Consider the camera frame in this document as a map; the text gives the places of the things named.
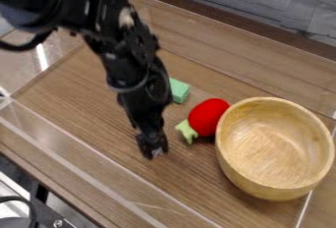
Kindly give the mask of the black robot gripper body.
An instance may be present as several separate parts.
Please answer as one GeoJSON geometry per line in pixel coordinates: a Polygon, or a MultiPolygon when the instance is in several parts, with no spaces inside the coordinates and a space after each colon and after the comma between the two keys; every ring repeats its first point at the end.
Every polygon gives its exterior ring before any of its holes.
{"type": "Polygon", "coordinates": [[[138,131],[164,133],[162,112],[172,102],[168,72],[158,57],[140,65],[126,57],[106,58],[106,84],[117,94],[133,98],[138,131]]]}

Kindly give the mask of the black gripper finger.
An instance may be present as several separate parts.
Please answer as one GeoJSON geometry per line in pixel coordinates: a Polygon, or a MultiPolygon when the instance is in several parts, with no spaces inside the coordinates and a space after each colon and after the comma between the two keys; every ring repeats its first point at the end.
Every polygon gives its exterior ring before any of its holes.
{"type": "Polygon", "coordinates": [[[117,94],[117,103],[122,110],[125,111],[125,115],[128,117],[128,120],[130,122],[130,125],[134,129],[138,130],[138,125],[136,122],[136,110],[137,110],[137,105],[136,101],[133,98],[128,97],[125,94],[118,93],[117,94]]]}
{"type": "Polygon", "coordinates": [[[150,133],[149,135],[137,134],[134,139],[141,155],[146,159],[157,157],[169,150],[166,136],[164,133],[150,133]]]}

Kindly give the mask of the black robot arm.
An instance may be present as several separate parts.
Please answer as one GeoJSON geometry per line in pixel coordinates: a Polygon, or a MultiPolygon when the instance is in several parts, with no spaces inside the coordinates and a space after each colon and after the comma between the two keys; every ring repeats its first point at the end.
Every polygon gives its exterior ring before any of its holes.
{"type": "Polygon", "coordinates": [[[50,34],[65,29],[81,36],[100,58],[106,84],[132,127],[141,155],[150,159],[169,150],[162,112],[172,102],[165,66],[157,56],[157,36],[128,0],[0,0],[0,16],[33,35],[0,49],[22,52],[36,48],[50,34]]]}

